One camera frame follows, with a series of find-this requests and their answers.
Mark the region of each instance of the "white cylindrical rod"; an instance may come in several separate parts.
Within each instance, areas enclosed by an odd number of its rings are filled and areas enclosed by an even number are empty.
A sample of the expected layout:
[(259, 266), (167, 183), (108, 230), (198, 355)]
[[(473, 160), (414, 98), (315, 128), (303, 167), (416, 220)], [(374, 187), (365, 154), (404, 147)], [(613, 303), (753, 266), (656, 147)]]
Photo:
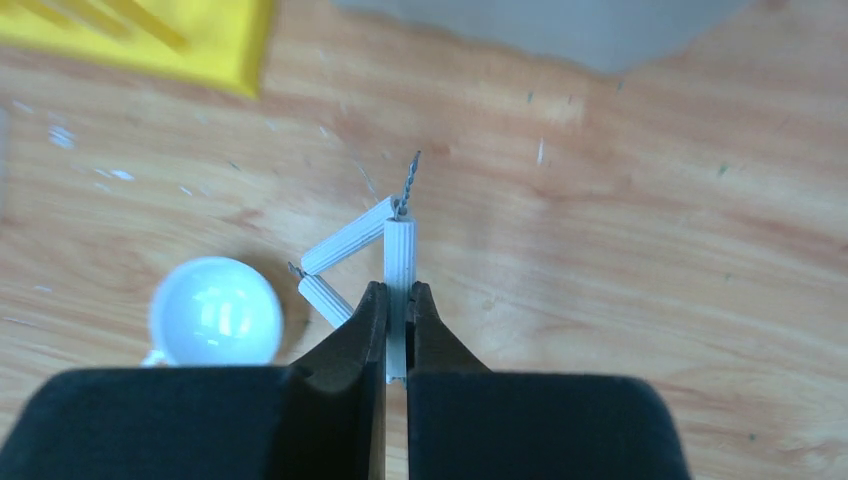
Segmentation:
[(386, 197), (361, 217), (306, 252), (300, 259), (303, 271), (309, 275), (318, 275), (374, 243), (383, 234), (386, 219), (394, 216), (395, 200), (395, 195)]
[(406, 378), (406, 309), (415, 283), (418, 223), (412, 217), (386, 220), (383, 281), (389, 289), (386, 381)]
[(303, 277), (297, 285), (297, 291), (333, 328), (339, 328), (353, 315), (353, 307), (319, 275)]

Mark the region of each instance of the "yellow tray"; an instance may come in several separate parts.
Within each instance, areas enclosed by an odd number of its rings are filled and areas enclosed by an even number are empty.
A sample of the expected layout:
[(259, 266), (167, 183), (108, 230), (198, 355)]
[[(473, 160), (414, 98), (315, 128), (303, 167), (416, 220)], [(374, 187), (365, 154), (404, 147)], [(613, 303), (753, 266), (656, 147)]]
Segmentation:
[(256, 97), (273, 0), (0, 0), (0, 42)]

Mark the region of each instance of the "wood grain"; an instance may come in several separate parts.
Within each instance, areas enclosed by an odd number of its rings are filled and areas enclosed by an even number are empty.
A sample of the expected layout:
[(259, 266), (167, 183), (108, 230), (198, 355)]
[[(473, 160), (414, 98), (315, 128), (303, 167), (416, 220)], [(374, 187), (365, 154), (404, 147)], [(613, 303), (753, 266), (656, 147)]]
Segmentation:
[[(419, 278), (487, 364), (648, 379), (699, 478), (846, 478), (846, 18), (841, 0), (758, 3), (597, 78), (288, 0), (259, 102), (0, 49), (0, 431), (58, 371), (137, 364), (154, 287), (192, 257), (275, 278), (280, 361), (308, 350), (330, 327), (282, 265), (397, 191), (421, 149)], [(355, 302), (381, 275), (375, 248), (327, 278)], [(403, 392), (388, 405), (404, 478)]]

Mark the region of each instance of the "white plastic cup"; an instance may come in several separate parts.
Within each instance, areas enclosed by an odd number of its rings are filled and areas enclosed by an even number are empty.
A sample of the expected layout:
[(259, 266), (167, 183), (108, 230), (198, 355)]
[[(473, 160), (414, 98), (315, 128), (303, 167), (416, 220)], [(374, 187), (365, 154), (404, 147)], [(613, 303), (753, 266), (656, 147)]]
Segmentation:
[(148, 321), (153, 350), (142, 367), (265, 365), (283, 337), (283, 312), (271, 284), (225, 257), (175, 268), (153, 295)]

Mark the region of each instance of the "white speck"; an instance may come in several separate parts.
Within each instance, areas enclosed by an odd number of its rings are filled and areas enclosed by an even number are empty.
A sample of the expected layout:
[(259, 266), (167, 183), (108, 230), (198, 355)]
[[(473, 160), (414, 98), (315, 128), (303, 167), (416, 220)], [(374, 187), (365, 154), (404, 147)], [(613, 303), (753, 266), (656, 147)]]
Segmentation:
[(112, 170), (112, 175), (120, 178), (121, 180), (126, 180), (128, 182), (132, 182), (133, 180), (135, 180), (135, 177), (133, 177), (132, 175), (130, 175), (129, 173), (127, 173), (123, 170)]
[(27, 105), (25, 103), (21, 103), (17, 100), (12, 100), (12, 105), (14, 105), (19, 110), (23, 110), (24, 112), (27, 112), (27, 113), (33, 113), (35, 111), (29, 105)]
[(362, 165), (362, 162), (357, 158), (359, 155), (354, 154), (353, 163), (356, 165), (356, 168), (359, 169), (359, 173), (362, 174), (362, 178), (365, 179), (365, 185), (368, 187), (368, 191), (371, 192), (371, 195), (374, 196), (374, 201), (379, 202), (380, 199), (377, 198), (377, 190), (374, 188), (374, 182), (371, 181), (371, 177), (368, 176), (368, 172), (365, 171), (365, 166)]
[(51, 125), (48, 128), (48, 132), (50, 135), (50, 142), (54, 145), (58, 145), (65, 150), (72, 150), (76, 146), (74, 144), (74, 138), (76, 138), (76, 135), (69, 132), (65, 127)]
[(536, 156), (536, 165), (541, 165), (545, 161), (545, 139), (539, 140), (539, 154)]
[(24, 321), (24, 320), (18, 320), (17, 318), (13, 318), (13, 317), (3, 317), (3, 320), (9, 321), (9, 322), (20, 323), (21, 325), (29, 325), (30, 327), (37, 327), (38, 326), (38, 325), (36, 325), (32, 322), (27, 322), (27, 321)]

